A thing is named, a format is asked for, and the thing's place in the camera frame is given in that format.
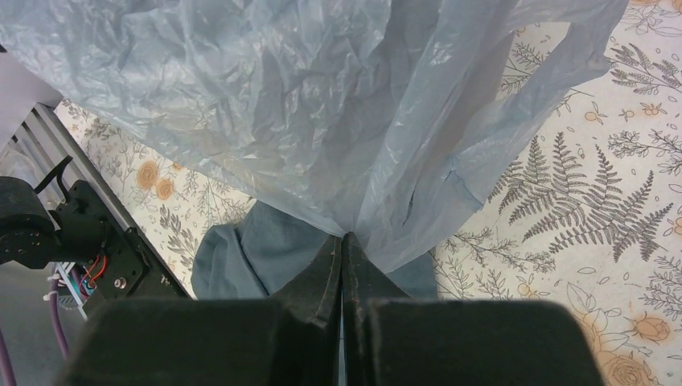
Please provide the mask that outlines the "light blue plastic trash bag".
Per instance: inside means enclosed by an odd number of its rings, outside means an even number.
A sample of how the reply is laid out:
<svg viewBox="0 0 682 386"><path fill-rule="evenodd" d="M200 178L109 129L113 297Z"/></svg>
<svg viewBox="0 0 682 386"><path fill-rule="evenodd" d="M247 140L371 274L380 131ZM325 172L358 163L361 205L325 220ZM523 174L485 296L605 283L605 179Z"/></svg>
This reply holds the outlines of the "light blue plastic trash bag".
<svg viewBox="0 0 682 386"><path fill-rule="evenodd" d="M1 44L159 154L389 272L456 232L624 1L4 1Z"/></svg>

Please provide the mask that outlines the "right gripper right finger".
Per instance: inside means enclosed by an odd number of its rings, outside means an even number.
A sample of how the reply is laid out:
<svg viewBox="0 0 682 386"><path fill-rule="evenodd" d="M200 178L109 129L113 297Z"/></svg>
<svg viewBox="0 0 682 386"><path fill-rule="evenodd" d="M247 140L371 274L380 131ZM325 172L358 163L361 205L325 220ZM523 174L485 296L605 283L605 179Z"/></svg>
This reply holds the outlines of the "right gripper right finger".
<svg viewBox="0 0 682 386"><path fill-rule="evenodd" d="M585 336L546 301L410 297L342 240L345 381L349 385L599 385Z"/></svg>

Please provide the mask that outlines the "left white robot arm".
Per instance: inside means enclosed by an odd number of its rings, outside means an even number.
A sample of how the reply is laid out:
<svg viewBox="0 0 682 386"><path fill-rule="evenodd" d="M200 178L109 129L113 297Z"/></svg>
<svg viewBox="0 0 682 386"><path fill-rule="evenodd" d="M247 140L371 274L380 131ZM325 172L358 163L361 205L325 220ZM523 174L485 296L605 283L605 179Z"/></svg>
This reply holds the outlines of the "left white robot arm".
<svg viewBox="0 0 682 386"><path fill-rule="evenodd" d="M87 203L69 193L63 175L72 161L66 156L32 187L12 176L1 177L1 263L16 261L28 269L43 269L52 262L86 263L105 249L111 235L107 220L78 211L47 210L39 193L52 180L67 203Z"/></svg>

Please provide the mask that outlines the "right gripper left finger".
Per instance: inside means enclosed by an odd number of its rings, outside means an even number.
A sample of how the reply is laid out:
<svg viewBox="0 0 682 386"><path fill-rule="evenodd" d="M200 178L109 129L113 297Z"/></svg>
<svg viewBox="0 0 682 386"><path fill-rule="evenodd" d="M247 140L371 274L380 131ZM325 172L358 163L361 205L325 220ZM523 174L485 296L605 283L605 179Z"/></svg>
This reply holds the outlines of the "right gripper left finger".
<svg viewBox="0 0 682 386"><path fill-rule="evenodd" d="M267 298L110 302L58 385L336 385L341 241Z"/></svg>

